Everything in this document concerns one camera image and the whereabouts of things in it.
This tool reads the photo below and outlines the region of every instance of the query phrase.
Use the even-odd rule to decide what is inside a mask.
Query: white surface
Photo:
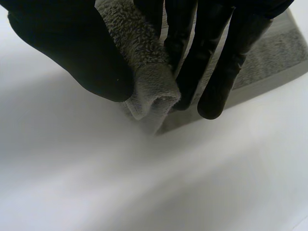
[[[1,231],[290,231],[308,215],[308,75],[147,139],[3,9],[0,30]]]

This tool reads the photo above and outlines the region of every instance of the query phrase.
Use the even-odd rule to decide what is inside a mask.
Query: gloved hand
[[[114,102],[133,93],[133,74],[95,0],[0,0],[16,34],[90,92]]]

